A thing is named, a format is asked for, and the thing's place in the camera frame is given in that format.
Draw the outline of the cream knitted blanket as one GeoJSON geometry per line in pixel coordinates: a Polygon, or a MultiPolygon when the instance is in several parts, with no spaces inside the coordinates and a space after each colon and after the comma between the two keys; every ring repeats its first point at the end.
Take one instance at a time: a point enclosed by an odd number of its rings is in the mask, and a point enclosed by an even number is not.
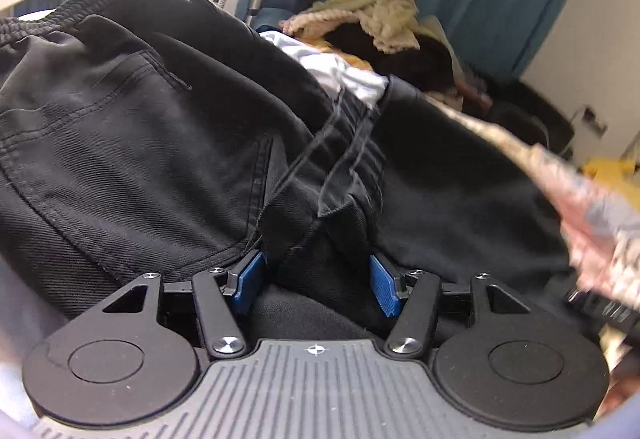
{"type": "Polygon", "coordinates": [[[285,35],[321,38],[343,24],[357,24],[386,54],[417,49],[416,0],[326,0],[280,23],[285,35]]]}

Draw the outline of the yellow pikachu plush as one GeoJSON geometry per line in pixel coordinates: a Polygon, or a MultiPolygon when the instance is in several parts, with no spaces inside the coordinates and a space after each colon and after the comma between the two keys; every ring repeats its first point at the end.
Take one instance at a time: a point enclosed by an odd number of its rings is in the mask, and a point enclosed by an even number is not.
{"type": "Polygon", "coordinates": [[[636,204],[639,203],[638,172],[639,163],[629,159],[592,158],[582,165],[583,174],[636,204]]]}

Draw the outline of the black sofa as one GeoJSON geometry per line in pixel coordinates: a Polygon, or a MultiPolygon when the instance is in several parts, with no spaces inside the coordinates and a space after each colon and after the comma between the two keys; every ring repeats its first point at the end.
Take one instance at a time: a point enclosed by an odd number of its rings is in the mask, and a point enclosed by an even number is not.
{"type": "Polygon", "coordinates": [[[483,76],[490,107],[463,101],[462,112],[509,130],[523,142],[541,144],[563,158],[573,155],[575,130],[546,99],[519,80],[494,81],[483,76]]]}

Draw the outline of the wall power socket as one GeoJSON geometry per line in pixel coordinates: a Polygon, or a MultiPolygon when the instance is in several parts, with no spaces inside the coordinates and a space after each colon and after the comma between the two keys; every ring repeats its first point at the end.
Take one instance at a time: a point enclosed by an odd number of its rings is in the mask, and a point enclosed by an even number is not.
{"type": "Polygon", "coordinates": [[[582,122],[598,138],[602,138],[608,131],[608,124],[600,119],[595,110],[589,105],[582,111],[582,122]]]}

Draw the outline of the pastel pink bed sheet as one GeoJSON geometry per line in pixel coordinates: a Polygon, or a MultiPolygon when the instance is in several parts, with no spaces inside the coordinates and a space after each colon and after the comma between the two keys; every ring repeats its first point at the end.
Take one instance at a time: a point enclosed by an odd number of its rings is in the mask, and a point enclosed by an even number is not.
{"type": "MultiPolygon", "coordinates": [[[[360,68],[341,55],[322,52],[282,32],[268,30],[259,35],[307,69],[319,81],[329,98],[341,89],[352,92],[367,106],[382,98],[387,79],[370,68],[360,68]]],[[[25,355],[66,322],[21,280],[6,263],[1,265],[1,434],[9,422],[28,428],[37,420],[22,383],[21,367],[25,355]]]]}

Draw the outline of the yellow garment on pile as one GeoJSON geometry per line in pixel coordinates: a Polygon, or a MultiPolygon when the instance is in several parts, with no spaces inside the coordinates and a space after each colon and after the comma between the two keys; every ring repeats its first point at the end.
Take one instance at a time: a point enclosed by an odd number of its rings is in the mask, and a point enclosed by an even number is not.
{"type": "Polygon", "coordinates": [[[358,58],[357,55],[349,54],[338,47],[334,47],[332,43],[326,41],[324,38],[298,38],[298,41],[305,43],[307,46],[312,47],[318,50],[321,53],[331,53],[342,58],[347,64],[354,66],[356,68],[362,70],[368,70],[372,72],[373,68],[369,62],[363,60],[362,58],[358,58]]]}

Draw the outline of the black jeans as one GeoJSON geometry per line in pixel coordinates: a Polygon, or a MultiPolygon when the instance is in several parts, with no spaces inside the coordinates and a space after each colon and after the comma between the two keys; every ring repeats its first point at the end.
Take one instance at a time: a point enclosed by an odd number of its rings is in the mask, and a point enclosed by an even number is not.
{"type": "Polygon", "coordinates": [[[364,105],[208,0],[68,0],[1,23],[1,258],[75,318],[146,272],[267,258],[253,338],[382,339],[369,260],[488,273],[560,312],[559,216],[392,79],[364,105]]]}

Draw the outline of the black garment on pile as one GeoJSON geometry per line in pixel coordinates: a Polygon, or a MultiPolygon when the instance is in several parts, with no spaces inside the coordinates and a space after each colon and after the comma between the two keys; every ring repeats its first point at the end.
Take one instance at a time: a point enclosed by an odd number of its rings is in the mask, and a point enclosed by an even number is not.
{"type": "Polygon", "coordinates": [[[396,76],[422,92],[446,92],[454,87],[454,72],[448,49],[437,39],[417,35],[419,47],[395,53],[378,50],[373,38],[359,24],[341,24],[324,39],[342,52],[368,62],[375,73],[396,76]]]}

